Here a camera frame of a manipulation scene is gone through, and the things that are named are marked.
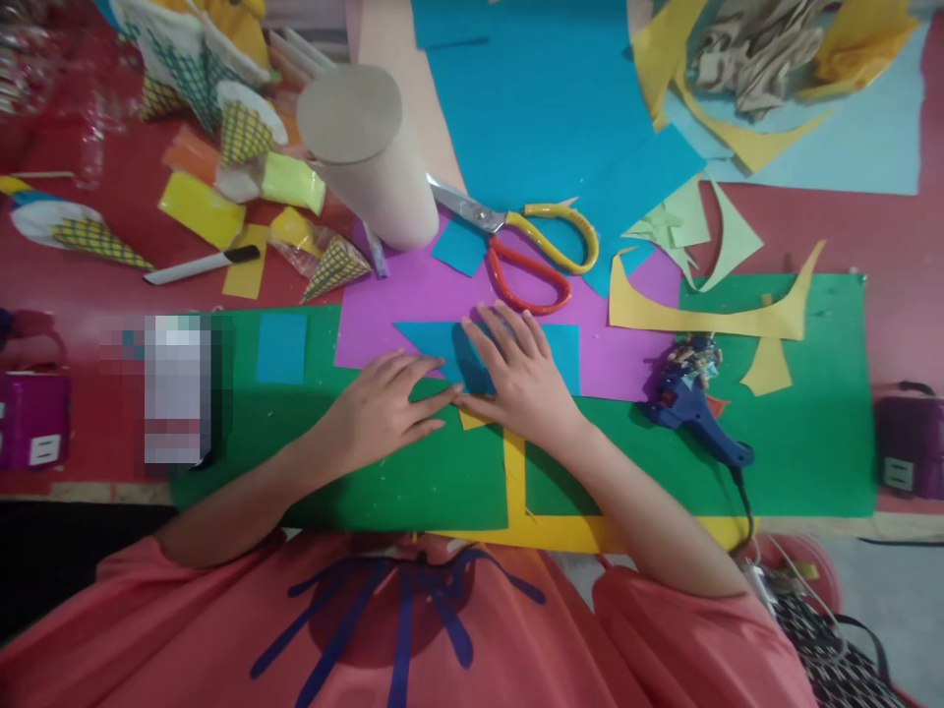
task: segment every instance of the purple paper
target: purple paper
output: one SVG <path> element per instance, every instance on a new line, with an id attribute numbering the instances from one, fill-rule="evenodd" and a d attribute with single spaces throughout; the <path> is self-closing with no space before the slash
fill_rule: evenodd
<path id="1" fill-rule="evenodd" d="M 440 233 L 448 221 L 448 212 L 441 211 Z M 543 258 L 513 229 L 501 231 L 500 238 L 516 251 Z M 478 303 L 495 302 L 487 267 L 479 268 L 475 276 L 469 278 L 434 259 L 432 251 L 433 245 L 430 245 L 422 251 L 392 254 L 388 258 L 389 278 L 369 278 L 345 289 L 335 366 L 363 369 L 391 349 L 416 352 L 393 323 L 457 322 L 463 315 L 474 316 Z M 553 286 L 511 264 L 505 265 L 504 274 L 511 290 L 525 301 L 540 304 L 557 299 Z M 676 308 L 680 278 L 679 268 L 656 249 L 629 280 L 651 300 Z M 609 300 L 598 296 L 583 278 L 571 278 L 570 285 L 573 297 L 567 306 L 538 321 L 580 326 L 581 394 L 614 400 L 645 400 L 642 387 L 652 376 L 653 365 L 672 346 L 675 337 L 670 332 L 608 326 Z"/>

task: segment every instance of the green cardboard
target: green cardboard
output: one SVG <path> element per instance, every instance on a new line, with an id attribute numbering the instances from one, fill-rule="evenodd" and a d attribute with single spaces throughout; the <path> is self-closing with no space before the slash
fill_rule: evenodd
<path id="1" fill-rule="evenodd" d="M 301 385 L 259 383 L 256 357 L 263 313 L 305 315 L 308 337 Z M 340 307 L 226 312 L 213 315 L 223 331 L 224 441 L 207 469 L 171 483 L 186 508 L 267 460 L 323 416 L 358 371 L 333 366 Z M 415 397 L 444 382 L 423 380 Z M 283 523 L 351 531 L 488 530 L 507 527 L 502 431 L 463 431 L 455 408 L 441 414 L 443 429 L 382 462 L 347 475 L 299 501 Z"/>
<path id="2" fill-rule="evenodd" d="M 707 293 L 682 284 L 680 308 L 729 313 L 783 297 L 793 275 L 731 275 Z M 861 275 L 815 275 L 806 305 L 806 337 L 784 341 L 790 388 L 755 397 L 740 383 L 756 337 L 717 336 L 721 375 L 709 393 L 731 401 L 720 419 L 756 461 L 744 470 L 754 513 L 766 516 L 871 515 L 876 453 L 865 355 Z M 629 403 L 579 398 L 583 413 L 691 513 L 741 515 L 728 470 L 686 433 L 652 426 Z M 533 445 L 527 448 L 528 509 L 535 514 L 593 514 L 598 509 L 568 473 Z"/>

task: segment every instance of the blue glue gun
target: blue glue gun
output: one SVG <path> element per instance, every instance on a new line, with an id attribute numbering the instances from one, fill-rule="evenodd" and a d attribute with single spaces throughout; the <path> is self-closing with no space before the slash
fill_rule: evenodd
<path id="1" fill-rule="evenodd" d="M 669 355 L 656 381 L 656 394 L 643 404 L 646 417 L 656 425 L 676 430 L 684 426 L 722 464 L 738 469 L 754 461 L 750 445 L 737 442 L 718 425 L 708 396 L 708 380 L 718 375 L 721 350 L 713 337 L 696 335 Z"/>

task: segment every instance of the scissor blade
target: scissor blade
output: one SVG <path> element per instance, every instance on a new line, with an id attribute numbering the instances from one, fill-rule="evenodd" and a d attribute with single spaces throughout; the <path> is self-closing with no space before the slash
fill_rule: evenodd
<path id="1" fill-rule="evenodd" d="M 433 190 L 433 198 L 457 216 L 488 233 L 496 233 L 504 226 L 504 214 L 466 197 L 454 187 L 440 182 L 433 175 L 426 176 Z"/>

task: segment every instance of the scissors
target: scissors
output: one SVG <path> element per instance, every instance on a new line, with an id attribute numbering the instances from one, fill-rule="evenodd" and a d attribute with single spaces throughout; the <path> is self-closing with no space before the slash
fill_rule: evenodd
<path id="1" fill-rule="evenodd" d="M 590 222 L 584 218 L 576 209 L 569 206 L 555 204 L 534 204 L 526 205 L 522 210 L 523 215 L 517 211 L 498 212 L 492 211 L 487 206 L 483 206 L 471 197 L 450 187 L 444 182 L 440 182 L 432 175 L 427 175 L 427 180 L 433 190 L 433 197 L 444 207 L 452 211 L 456 216 L 460 216 L 474 226 L 479 227 L 486 233 L 492 234 L 489 239 L 488 262 L 489 271 L 492 274 L 492 280 L 499 292 L 499 296 L 505 300 L 508 305 L 517 310 L 530 310 L 533 315 L 549 315 L 554 313 L 570 301 L 572 291 L 570 282 L 560 272 L 535 259 L 522 256 L 517 251 L 513 251 L 499 240 L 499 230 L 504 226 L 514 226 L 527 236 L 541 251 L 555 264 L 574 275 L 582 275 L 594 266 L 597 262 L 597 256 L 600 254 L 600 239 Z M 583 236 L 587 244 L 587 259 L 582 265 L 576 264 L 563 253 L 561 253 L 547 237 L 541 233 L 537 227 L 532 224 L 525 216 L 539 216 L 542 218 L 562 218 L 573 224 Z M 551 305 L 532 305 L 525 302 L 511 292 L 507 282 L 504 279 L 502 264 L 500 259 L 508 261 L 523 270 L 527 270 L 537 275 L 542 280 L 554 285 L 559 293 L 558 299 Z"/>

